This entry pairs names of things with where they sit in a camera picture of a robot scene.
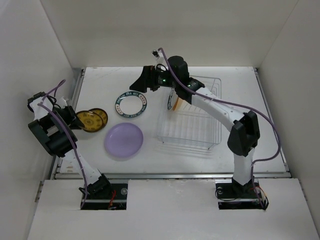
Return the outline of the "tan beige plate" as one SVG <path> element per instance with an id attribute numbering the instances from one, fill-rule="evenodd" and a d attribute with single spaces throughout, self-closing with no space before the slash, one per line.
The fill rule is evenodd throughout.
<path id="1" fill-rule="evenodd" d="M 172 110 L 178 111 L 183 103 L 184 103 L 184 100 L 178 97 L 172 107 Z"/>

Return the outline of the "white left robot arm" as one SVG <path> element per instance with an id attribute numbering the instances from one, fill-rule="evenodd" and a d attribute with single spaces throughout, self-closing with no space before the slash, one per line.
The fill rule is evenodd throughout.
<path id="1" fill-rule="evenodd" d="M 39 92 L 27 100 L 28 109 L 33 112 L 34 120 L 28 128 L 42 147 L 51 156 L 57 156 L 82 176 L 84 187 L 79 190 L 88 199 L 108 199 L 114 189 L 107 177 L 89 163 L 80 154 L 73 130 L 84 127 L 72 106 L 64 98 L 56 106 L 53 96 Z"/>

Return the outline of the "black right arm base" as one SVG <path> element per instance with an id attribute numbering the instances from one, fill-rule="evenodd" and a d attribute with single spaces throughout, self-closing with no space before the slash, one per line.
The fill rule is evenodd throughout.
<path id="1" fill-rule="evenodd" d="M 216 182 L 215 197 L 218 200 L 219 210 L 266 210 L 269 199 L 255 181 L 239 185 L 235 182 Z"/>

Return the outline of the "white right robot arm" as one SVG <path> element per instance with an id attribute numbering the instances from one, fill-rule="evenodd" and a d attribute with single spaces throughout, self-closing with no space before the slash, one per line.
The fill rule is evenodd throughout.
<path id="1" fill-rule="evenodd" d="M 181 56 L 166 58 L 157 51 L 153 54 L 155 65 L 144 66 L 130 90 L 146 93 L 160 87 L 173 88 L 180 99 L 218 120 L 229 131 L 227 146 L 234 156 L 231 190 L 235 196 L 243 197 L 253 187 L 251 164 L 260 138 L 257 115 L 223 103 L 202 82 L 190 76 L 188 64 Z"/>

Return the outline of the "yellow brown plate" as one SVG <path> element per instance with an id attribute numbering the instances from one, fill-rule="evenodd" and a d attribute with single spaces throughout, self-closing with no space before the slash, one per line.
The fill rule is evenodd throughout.
<path id="1" fill-rule="evenodd" d="M 88 133 L 98 132 L 105 125 L 101 116 L 89 110 L 79 111 L 76 116 L 81 122 L 80 128 Z"/>
<path id="2" fill-rule="evenodd" d="M 103 126 L 105 126 L 108 123 L 109 117 L 105 110 L 103 110 L 102 108 L 92 108 L 90 111 L 98 114 L 102 118 Z"/>

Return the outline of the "green rim white plate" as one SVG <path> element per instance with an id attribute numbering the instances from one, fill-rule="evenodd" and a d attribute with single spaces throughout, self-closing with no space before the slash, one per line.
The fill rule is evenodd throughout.
<path id="1" fill-rule="evenodd" d="M 121 117 L 133 119 L 143 114 L 147 105 L 147 98 L 142 93 L 127 91 L 116 99 L 114 108 Z"/>

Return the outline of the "lavender purple plate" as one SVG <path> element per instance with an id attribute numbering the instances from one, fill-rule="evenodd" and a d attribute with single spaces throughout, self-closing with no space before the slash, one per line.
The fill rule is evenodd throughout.
<path id="1" fill-rule="evenodd" d="M 129 158 L 141 149 L 143 142 L 143 132 L 137 125 L 122 122 L 106 133 L 104 147 L 113 157 Z"/>

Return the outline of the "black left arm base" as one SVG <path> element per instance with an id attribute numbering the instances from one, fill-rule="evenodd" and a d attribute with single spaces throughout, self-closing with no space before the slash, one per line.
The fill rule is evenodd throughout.
<path id="1" fill-rule="evenodd" d="M 79 188 L 82 193 L 81 210 L 108 210 L 118 211 L 127 209 L 128 182 L 112 182 L 111 192 L 105 196 L 88 195 L 85 199 L 85 189 Z"/>

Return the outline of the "blue patterned white plate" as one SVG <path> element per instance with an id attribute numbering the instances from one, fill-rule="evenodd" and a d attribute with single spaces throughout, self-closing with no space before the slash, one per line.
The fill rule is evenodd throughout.
<path id="1" fill-rule="evenodd" d="M 168 99 L 167 99 L 167 110 L 170 111 L 173 109 L 174 105 L 176 104 L 178 95 L 176 93 L 176 91 L 172 88 L 170 90 L 170 93 L 168 95 Z"/>

